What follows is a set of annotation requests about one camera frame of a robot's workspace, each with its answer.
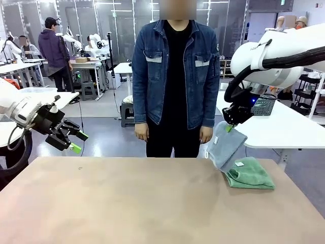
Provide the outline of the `person's left hand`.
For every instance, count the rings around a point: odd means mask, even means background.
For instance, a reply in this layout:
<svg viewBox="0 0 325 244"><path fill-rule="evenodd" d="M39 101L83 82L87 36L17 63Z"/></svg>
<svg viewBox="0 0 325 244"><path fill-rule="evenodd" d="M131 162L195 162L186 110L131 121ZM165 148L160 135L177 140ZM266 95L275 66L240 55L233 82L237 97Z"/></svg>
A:
<svg viewBox="0 0 325 244"><path fill-rule="evenodd" d="M213 136L213 128L201 126L200 128L200 144L205 144L211 140Z"/></svg>

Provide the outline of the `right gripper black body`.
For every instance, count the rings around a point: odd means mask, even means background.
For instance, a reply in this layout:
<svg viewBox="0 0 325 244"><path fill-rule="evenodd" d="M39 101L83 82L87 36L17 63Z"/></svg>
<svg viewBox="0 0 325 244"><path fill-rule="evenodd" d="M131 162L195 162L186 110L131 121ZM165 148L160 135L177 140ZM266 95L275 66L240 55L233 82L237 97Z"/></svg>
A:
<svg viewBox="0 0 325 244"><path fill-rule="evenodd" d="M253 105L252 101L248 103L232 103L230 107L222 109L223 118L229 125L243 124L253 117L254 114L251 111Z"/></svg>

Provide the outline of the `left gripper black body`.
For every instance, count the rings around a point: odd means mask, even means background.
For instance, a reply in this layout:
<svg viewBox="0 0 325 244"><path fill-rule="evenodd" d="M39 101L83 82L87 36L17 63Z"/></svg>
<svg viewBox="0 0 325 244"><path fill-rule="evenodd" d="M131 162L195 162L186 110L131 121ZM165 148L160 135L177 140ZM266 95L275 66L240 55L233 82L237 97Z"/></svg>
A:
<svg viewBox="0 0 325 244"><path fill-rule="evenodd" d="M43 135L64 136L61 129L63 117L64 113L55 103L42 105L31 121L31 128Z"/></svg>

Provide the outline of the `person's right hand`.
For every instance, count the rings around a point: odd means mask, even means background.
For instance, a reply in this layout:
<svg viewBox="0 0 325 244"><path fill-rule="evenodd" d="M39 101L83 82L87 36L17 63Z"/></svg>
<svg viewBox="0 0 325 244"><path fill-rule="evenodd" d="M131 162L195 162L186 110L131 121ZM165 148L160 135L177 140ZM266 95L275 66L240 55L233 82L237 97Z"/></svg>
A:
<svg viewBox="0 0 325 244"><path fill-rule="evenodd" d="M143 140L145 142L148 141L149 138L149 128L146 123L135 124L135 136L139 140Z"/></svg>

